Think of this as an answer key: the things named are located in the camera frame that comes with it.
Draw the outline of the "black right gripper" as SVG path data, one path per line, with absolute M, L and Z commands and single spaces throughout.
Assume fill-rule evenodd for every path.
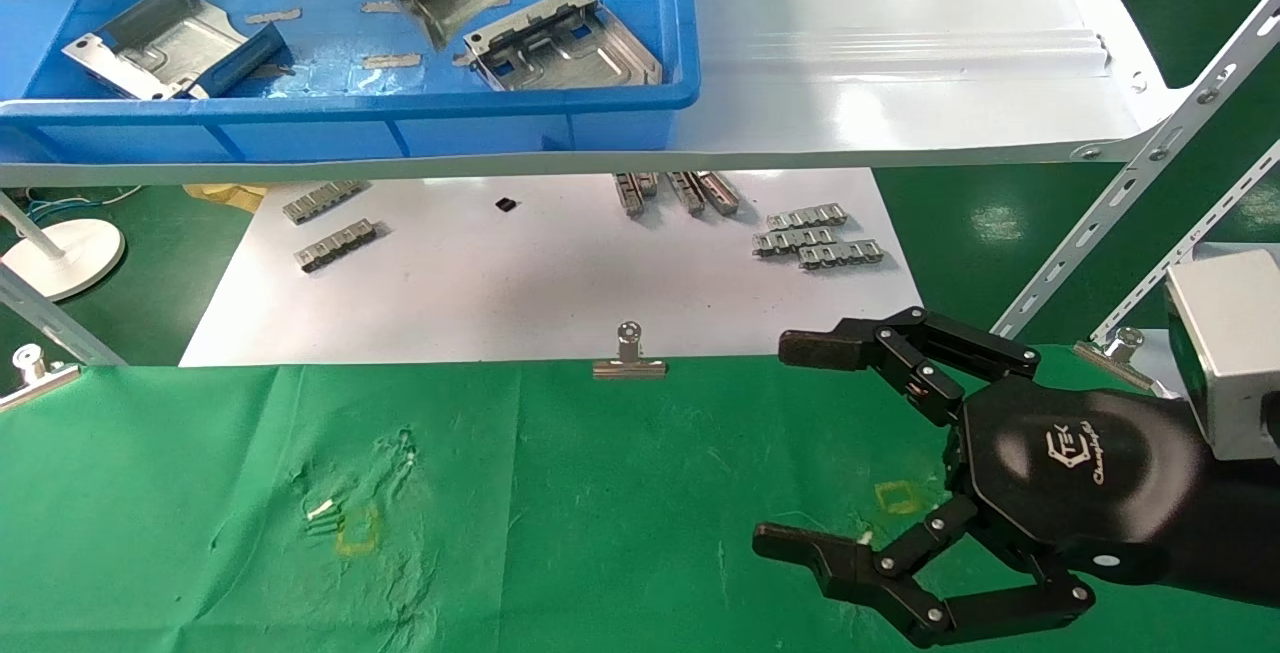
M 778 360 L 873 370 L 936 426 L 957 424 L 964 496 L 884 549 L 772 522 L 751 536 L 758 556 L 808 568 L 823 597 L 873 609 L 913 645 L 1066 627 L 1094 604 L 1068 568 L 1129 585 L 1204 585 L 1196 494 L 1206 443 L 1185 405 L 1043 387 L 1025 379 L 1039 366 L 1037 351 L 925 309 L 783 332 Z M 945 367 L 1000 382 L 963 406 L 964 389 Z M 966 535 L 1033 584 L 948 599 L 924 589 L 915 576 Z

